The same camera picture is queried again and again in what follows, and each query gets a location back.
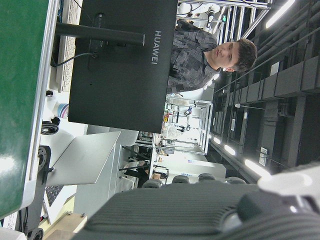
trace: black monitor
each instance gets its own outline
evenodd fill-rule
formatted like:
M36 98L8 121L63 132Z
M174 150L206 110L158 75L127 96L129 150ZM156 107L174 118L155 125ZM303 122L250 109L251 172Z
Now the black monitor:
M79 25L120 32L109 33L111 40L76 39L75 54L94 57L74 60L70 122L161 133L177 5L83 0Z

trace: laptop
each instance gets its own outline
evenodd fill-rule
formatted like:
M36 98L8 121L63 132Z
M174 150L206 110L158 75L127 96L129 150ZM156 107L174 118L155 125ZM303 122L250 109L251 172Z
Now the laptop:
M120 131L75 137L48 173L47 186L94 184Z
M71 140L53 165L55 170L47 176L43 203L50 224L55 222L66 200L77 192L77 185L97 182L120 133L81 135Z

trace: silver laptop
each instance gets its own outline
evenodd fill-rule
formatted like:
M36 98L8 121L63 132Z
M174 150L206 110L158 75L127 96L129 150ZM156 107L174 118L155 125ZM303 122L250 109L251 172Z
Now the silver laptop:
M47 186L94 184L115 146L120 131L75 137L49 172Z

